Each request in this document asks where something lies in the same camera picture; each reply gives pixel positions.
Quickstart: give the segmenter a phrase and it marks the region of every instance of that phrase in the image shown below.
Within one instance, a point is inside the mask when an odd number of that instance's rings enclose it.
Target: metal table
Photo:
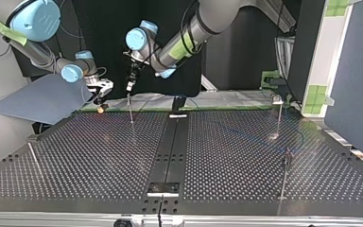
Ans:
[[[363,162],[294,112],[277,118],[79,113],[0,163],[0,214],[363,218]],[[152,183],[176,183],[178,197],[149,197]]]

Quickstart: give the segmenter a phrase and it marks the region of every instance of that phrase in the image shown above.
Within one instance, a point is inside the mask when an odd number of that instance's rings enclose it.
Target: grey board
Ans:
[[[363,1],[354,4],[325,122],[363,152]]]
[[[2,99],[0,114],[54,125],[79,110],[91,96],[83,80],[69,83],[51,74]]]

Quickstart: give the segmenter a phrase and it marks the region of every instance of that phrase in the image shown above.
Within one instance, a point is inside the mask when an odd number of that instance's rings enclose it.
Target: metal frame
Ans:
[[[156,216],[122,216],[112,214],[0,213],[0,226],[107,226],[118,219],[128,219],[134,226],[159,225]],[[363,218],[337,217],[214,217],[162,215],[163,226],[363,226]]]

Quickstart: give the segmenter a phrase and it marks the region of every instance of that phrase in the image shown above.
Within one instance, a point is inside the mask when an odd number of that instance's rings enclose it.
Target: perforated metal plate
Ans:
[[[309,120],[283,111],[278,127],[273,110],[191,113],[186,140],[182,195],[167,210],[363,217],[363,162]],[[287,147],[293,165],[280,203]]]
[[[131,125],[127,113],[78,114],[33,146],[39,162],[30,150],[7,160],[0,170],[0,200],[34,201],[42,211],[40,201],[73,202],[78,211],[90,210],[82,208],[87,201],[101,205],[99,210],[110,206],[111,213],[132,206],[141,212],[167,114],[134,117]]]

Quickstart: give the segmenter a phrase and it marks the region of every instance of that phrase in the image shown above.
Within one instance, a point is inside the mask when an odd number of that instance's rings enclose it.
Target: black curtain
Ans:
[[[128,31],[148,20],[158,25],[157,42],[166,44],[180,30],[182,14],[190,0],[74,0],[87,48],[98,66],[108,68],[106,77],[114,82],[109,98],[124,97],[130,60],[125,37]],[[150,67],[142,72],[134,93],[196,96],[200,90],[201,54],[194,56],[169,79],[156,78]]]

